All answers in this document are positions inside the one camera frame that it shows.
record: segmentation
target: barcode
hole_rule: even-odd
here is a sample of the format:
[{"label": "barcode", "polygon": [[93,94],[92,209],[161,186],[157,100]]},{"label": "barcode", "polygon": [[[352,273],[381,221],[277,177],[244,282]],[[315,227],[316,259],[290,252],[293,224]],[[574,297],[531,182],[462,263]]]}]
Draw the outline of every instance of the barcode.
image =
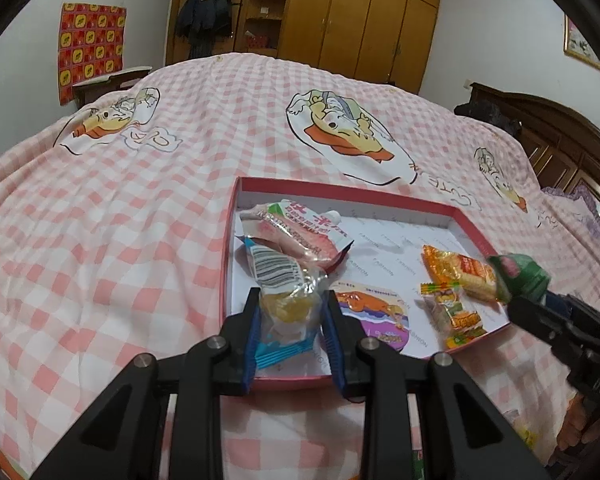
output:
[{"label": "barcode", "polygon": [[253,274],[261,287],[281,288],[302,285],[302,270],[289,256],[264,246],[252,246]]}]

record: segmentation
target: green snack package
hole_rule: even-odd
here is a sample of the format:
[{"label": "green snack package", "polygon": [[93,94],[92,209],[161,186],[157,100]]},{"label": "green snack package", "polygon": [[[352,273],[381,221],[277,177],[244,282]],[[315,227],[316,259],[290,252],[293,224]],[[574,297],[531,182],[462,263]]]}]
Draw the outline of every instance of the green snack package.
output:
[{"label": "green snack package", "polygon": [[534,303],[544,304],[551,277],[531,256],[500,254],[488,256],[487,261],[496,273],[498,299],[509,303],[515,296],[523,296]]}]

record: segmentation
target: wooden bed frame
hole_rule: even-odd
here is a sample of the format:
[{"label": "wooden bed frame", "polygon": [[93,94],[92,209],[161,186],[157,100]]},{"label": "wooden bed frame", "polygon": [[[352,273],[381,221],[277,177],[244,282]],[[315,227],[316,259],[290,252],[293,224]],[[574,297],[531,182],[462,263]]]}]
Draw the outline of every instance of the wooden bed frame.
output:
[{"label": "wooden bed frame", "polygon": [[472,84],[471,101],[487,100],[504,115],[520,121],[518,140],[534,168],[540,187],[565,192],[586,186],[600,216],[600,129],[564,105],[528,94],[501,92]]}]

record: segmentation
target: picture frame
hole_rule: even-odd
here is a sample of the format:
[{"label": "picture frame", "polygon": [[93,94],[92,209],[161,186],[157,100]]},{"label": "picture frame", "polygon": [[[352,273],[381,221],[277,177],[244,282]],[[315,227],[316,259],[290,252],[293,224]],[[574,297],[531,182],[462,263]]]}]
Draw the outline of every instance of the picture frame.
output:
[{"label": "picture frame", "polygon": [[566,14],[564,15],[564,53],[600,70],[598,56]]}]

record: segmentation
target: purple cloth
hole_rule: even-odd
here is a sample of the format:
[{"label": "purple cloth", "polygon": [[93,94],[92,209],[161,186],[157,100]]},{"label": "purple cloth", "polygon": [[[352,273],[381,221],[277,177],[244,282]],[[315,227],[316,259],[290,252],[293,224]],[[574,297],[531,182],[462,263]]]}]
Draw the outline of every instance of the purple cloth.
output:
[{"label": "purple cloth", "polygon": [[592,222],[587,222],[586,224],[587,229],[589,229],[589,232],[593,236],[597,234],[597,230],[600,230],[600,216],[598,216],[598,209],[596,208],[596,199],[591,194],[589,188],[584,184],[578,184],[576,189],[570,193],[565,193],[563,190],[558,189],[557,187],[543,187],[542,192],[547,193],[547,195],[561,196],[574,201],[579,198],[583,199],[584,203],[587,205],[587,209],[589,209],[593,215]]}]

